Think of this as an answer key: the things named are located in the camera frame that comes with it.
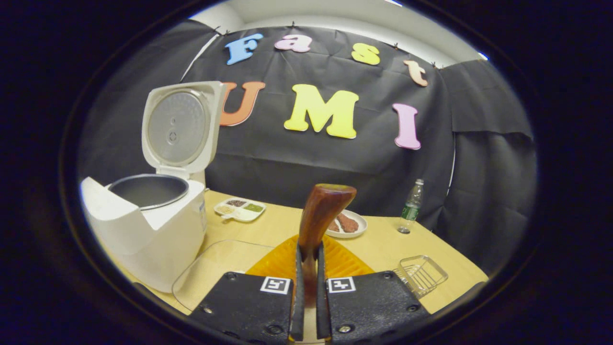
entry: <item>foam letter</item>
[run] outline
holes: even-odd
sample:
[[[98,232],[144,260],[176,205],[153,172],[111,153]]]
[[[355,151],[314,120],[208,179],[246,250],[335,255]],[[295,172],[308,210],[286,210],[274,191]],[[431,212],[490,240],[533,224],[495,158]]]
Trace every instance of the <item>foam letter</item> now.
[[[227,85],[226,89],[226,97],[224,98],[224,108],[226,107],[226,101],[228,99],[228,95],[230,91],[236,88],[236,83],[224,83]],[[222,111],[221,119],[219,120],[219,125],[221,126],[236,126],[241,124],[249,118],[251,112],[253,111],[253,106],[256,103],[257,93],[259,90],[263,89],[266,86],[265,83],[262,82],[247,82],[243,84],[243,88],[245,89],[245,95],[243,96],[243,101],[240,103],[240,108],[233,113],[228,113],[226,111]]]
[[[394,103],[392,107],[398,112],[398,137],[394,142],[400,147],[418,150],[421,143],[417,140],[415,130],[417,109],[400,103]]]
[[[275,48],[281,50],[293,50],[297,53],[305,53],[311,50],[309,45],[313,41],[312,38],[304,35],[287,35],[283,39],[275,43]]]
[[[425,70],[419,67],[417,62],[412,60],[405,60],[403,62],[405,65],[409,66],[409,75],[416,84],[423,87],[428,86],[428,82],[421,77],[422,73],[425,74]]]
[[[377,55],[379,53],[377,47],[364,43],[356,43],[353,45],[353,50],[351,56],[353,56],[356,61],[367,64],[379,64],[379,62],[381,62],[379,55]]]
[[[305,118],[308,114],[315,132],[321,131],[332,117],[332,124],[326,128],[329,135],[347,139],[356,137],[356,131],[353,129],[353,108],[360,98],[358,95],[349,91],[337,91],[328,103],[324,103],[313,85],[297,84],[292,90],[296,92],[296,102],[292,117],[284,123],[286,129],[306,131],[308,123]]]
[[[254,50],[257,48],[256,39],[261,39],[262,37],[264,37],[262,34],[253,34],[226,44],[226,48],[230,50],[230,59],[227,63],[235,64],[251,57],[253,53],[247,52],[247,49]]]

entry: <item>white plate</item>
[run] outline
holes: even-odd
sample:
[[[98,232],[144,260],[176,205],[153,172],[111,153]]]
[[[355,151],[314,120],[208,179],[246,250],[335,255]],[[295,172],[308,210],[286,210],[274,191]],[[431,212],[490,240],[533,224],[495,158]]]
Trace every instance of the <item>white plate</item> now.
[[[346,215],[347,218],[351,218],[353,220],[355,220],[357,222],[357,230],[354,233],[346,233],[343,231],[343,228],[340,226],[340,224],[338,223],[338,220],[336,218],[334,218],[334,221],[337,223],[338,225],[338,229],[340,230],[340,232],[336,232],[336,231],[332,231],[332,230],[326,230],[326,235],[331,236],[331,237],[336,237],[336,238],[352,238],[352,237],[358,237],[361,234],[363,234],[366,231],[366,227],[368,227],[368,223],[366,222],[366,220],[359,214],[355,213],[355,212],[351,212],[349,210],[342,210],[341,211],[342,214]]]
[[[227,204],[227,202],[230,201],[230,200],[240,200],[240,201],[244,201],[245,203],[242,204],[241,206],[237,207],[237,206],[233,206],[233,205]],[[254,205],[260,206],[262,208],[262,210],[260,212],[255,212],[255,211],[250,211],[250,210],[245,209],[245,207],[247,207],[247,205],[249,205],[249,204],[254,204]],[[232,210],[234,212],[233,213],[232,212],[230,212],[230,213],[222,212],[222,210],[220,210],[222,206],[226,206],[226,207],[228,207],[230,210]],[[231,218],[234,218],[235,220],[238,220],[238,221],[241,221],[241,222],[250,222],[250,221],[258,218],[266,210],[266,205],[264,205],[262,203],[258,203],[257,201],[249,200],[249,199],[233,197],[233,198],[226,199],[226,200],[220,202],[219,204],[215,205],[213,210],[217,214],[221,214],[221,215],[232,214]]]

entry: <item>green bottle label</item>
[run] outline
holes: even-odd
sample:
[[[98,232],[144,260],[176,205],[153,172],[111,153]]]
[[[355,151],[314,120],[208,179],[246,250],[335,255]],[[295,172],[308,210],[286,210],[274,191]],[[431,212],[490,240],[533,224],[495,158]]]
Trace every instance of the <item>green bottle label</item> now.
[[[419,213],[418,208],[405,205],[405,208],[402,209],[401,217],[403,217],[406,220],[415,220],[415,218],[417,218],[418,213]]]

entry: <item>plastic water bottle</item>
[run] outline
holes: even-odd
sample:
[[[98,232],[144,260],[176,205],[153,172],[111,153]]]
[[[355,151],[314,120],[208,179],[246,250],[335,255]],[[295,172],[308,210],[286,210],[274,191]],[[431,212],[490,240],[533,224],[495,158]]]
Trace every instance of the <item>plastic water bottle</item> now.
[[[408,234],[409,227],[413,222],[415,222],[415,218],[417,218],[417,214],[419,213],[419,209],[421,208],[421,201],[424,195],[424,180],[417,179],[415,181],[415,186],[411,189],[411,193],[409,197],[406,199],[405,208],[402,209],[402,215],[400,216],[400,226],[398,227],[398,231],[403,234]]]

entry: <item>wire basket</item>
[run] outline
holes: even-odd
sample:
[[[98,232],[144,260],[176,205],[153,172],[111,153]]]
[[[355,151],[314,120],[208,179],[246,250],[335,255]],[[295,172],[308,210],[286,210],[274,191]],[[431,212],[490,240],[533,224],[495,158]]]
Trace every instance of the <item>wire basket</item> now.
[[[426,296],[449,277],[447,272],[426,255],[400,260],[394,272],[418,299]]]

